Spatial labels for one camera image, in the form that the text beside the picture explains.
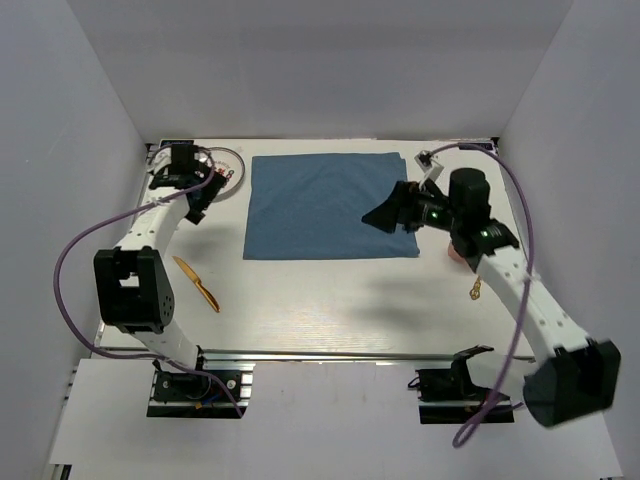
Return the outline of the white printed plate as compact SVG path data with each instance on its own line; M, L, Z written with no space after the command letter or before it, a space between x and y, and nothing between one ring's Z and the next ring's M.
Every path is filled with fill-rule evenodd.
M246 163L240 153L228 147L210 147L209 152L216 171L226 178L226 184L214 199L215 202L222 202L232 197L243 185Z

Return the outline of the gold knife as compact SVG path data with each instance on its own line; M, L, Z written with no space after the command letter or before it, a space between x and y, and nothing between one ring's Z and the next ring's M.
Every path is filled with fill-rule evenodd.
M191 266L189 266L183 259L178 256L173 256L173 260L179 266L179 268L183 271L183 273L189 278L189 280L194 284L196 289L200 292L200 294L205 298L209 306L216 312L219 313L221 311L221 307L217 299L213 296L213 294L204 286L199 275L193 270Z

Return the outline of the pink plastic cup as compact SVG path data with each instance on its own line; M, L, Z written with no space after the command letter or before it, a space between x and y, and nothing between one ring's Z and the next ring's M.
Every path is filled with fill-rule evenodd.
M462 263L464 261L464 258L455 250L452 243L449 244L447 252L448 256L455 262Z

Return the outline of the blue cloth napkin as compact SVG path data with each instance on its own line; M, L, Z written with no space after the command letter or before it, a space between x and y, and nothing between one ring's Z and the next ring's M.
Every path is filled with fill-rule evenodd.
M416 258L413 234L387 234L361 221L406 179L397 152L255 156L243 258Z

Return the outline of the gold fork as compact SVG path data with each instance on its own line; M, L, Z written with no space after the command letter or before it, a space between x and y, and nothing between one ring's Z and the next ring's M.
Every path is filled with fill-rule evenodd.
M481 296L482 278L477 276L471 290L469 291L469 297L472 301L476 301Z

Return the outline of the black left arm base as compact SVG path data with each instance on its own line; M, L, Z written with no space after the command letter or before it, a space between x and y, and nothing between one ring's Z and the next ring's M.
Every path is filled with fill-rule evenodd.
M154 361L153 365L155 372L146 410L148 418L239 419L229 396L217 382L159 361ZM202 360L200 366L225 385L244 413L251 397L254 364Z

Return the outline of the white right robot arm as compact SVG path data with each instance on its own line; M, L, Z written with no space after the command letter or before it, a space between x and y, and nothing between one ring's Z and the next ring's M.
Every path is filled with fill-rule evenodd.
M529 255L509 228L492 218L490 185L473 168L453 171L442 192L430 178L399 181L389 197L362 217L385 233L432 227L449 233L454 251L496 294L528 342L534 363L500 357L477 346L455 354L451 384L461 397L492 392L491 408L509 397L520 401L544 427L554 427L609 409L621 353L610 340L597 341L577 325L545 285L527 269Z

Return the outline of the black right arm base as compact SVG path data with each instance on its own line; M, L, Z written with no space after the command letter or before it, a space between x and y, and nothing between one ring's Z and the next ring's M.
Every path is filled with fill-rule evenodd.
M493 353L494 348L476 345L453 355L430 355L421 359L407 384L418 396L422 425L462 425L487 403L488 387L472 382L467 361Z

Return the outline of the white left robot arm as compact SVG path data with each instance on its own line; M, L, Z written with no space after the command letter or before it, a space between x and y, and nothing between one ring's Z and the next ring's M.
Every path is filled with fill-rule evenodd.
M179 223L199 224L227 180L215 171L204 147L173 144L162 149L169 160L151 167L146 209L115 247L94 256L99 308L106 325L183 366L177 387L188 398L199 399L209 392L212 377L197 365L199 348L174 319L176 301L163 255Z

